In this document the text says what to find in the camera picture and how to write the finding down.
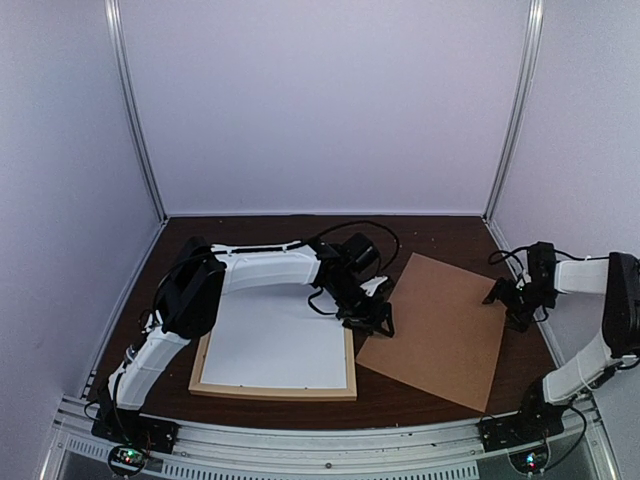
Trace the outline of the brown backing board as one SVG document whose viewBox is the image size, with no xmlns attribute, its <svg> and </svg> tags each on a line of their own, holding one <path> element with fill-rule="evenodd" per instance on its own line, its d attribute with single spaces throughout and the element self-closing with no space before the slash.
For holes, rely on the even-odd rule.
<svg viewBox="0 0 640 480">
<path fill-rule="evenodd" d="M 494 284 L 488 277 L 412 254 L 390 296 L 394 336 L 368 338 L 356 362 L 484 413 L 505 322 L 503 306 L 482 303 Z"/>
</svg>

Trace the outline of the light wooden picture frame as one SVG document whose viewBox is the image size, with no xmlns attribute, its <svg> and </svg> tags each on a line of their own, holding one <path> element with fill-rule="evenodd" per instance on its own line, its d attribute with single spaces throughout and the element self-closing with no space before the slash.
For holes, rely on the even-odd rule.
<svg viewBox="0 0 640 480">
<path fill-rule="evenodd" d="M 230 399 L 244 399 L 256 401 L 287 401 L 287 402 L 344 402 L 357 399 L 357 381 L 355 368 L 355 353 L 353 332 L 344 330 L 344 357 L 346 387 L 341 389 L 314 388 L 266 388 L 249 386 L 229 386 L 209 384 L 202 381 L 205 360 L 209 352 L 211 334 L 208 333 L 199 340 L 195 360 L 189 381 L 189 392 L 192 395 L 219 397 Z"/>
</svg>

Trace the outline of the cat photo print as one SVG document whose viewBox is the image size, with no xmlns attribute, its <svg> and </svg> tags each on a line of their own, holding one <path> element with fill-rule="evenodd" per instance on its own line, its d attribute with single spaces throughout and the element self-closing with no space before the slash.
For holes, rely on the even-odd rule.
<svg viewBox="0 0 640 480">
<path fill-rule="evenodd" d="M 345 390 L 353 355 L 350 332 L 323 293 L 281 285 L 238 290 L 222 297 L 199 382 L 273 389 Z"/>
</svg>

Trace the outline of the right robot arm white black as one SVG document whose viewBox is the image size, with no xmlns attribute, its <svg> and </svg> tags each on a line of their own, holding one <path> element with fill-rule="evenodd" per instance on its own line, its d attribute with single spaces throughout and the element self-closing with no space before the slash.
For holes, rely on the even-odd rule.
<svg viewBox="0 0 640 480">
<path fill-rule="evenodd" d="M 530 442 L 581 395 L 638 367 L 639 260 L 620 251 L 574 256 L 547 241 L 498 250 L 488 259 L 491 264 L 509 260 L 518 262 L 518 274 L 498 278 L 483 304 L 501 303 L 507 328 L 520 333 L 558 311 L 568 323 L 564 330 L 585 343 L 526 390 L 512 430 Z"/>
</svg>

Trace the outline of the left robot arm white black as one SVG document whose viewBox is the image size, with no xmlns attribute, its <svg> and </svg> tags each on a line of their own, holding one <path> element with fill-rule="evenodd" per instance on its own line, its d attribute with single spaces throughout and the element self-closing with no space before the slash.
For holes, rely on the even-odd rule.
<svg viewBox="0 0 640 480">
<path fill-rule="evenodd" d="M 343 327 L 392 337 L 391 279 L 360 274 L 379 263 L 380 253 L 366 235 L 342 243 L 322 235 L 267 246 L 209 244 L 192 237 L 154 293 L 140 337 L 98 390 L 106 429 L 123 444 L 144 433 L 138 416 L 151 388 L 173 358 L 191 341 L 210 333 L 224 295 L 252 287 L 305 285 L 329 294 Z"/>
</svg>

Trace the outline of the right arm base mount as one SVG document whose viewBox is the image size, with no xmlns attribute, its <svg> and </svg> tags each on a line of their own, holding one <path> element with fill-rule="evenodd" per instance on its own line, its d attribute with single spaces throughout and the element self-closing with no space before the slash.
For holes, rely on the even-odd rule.
<svg viewBox="0 0 640 480">
<path fill-rule="evenodd" d="M 485 452 L 544 442 L 564 432 L 561 419 L 540 423 L 536 419 L 524 420 L 519 414 L 486 418 L 477 424 L 477 428 Z"/>
</svg>

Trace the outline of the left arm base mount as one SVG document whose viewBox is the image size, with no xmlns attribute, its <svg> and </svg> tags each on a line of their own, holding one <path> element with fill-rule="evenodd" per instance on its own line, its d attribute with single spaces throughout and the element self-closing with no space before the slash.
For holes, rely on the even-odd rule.
<svg viewBox="0 0 640 480">
<path fill-rule="evenodd" d="M 118 444 L 134 446 L 144 451 L 171 454 L 179 425 L 172 421 L 151 417 L 133 419 L 115 416 L 93 422 L 91 434 Z"/>
</svg>

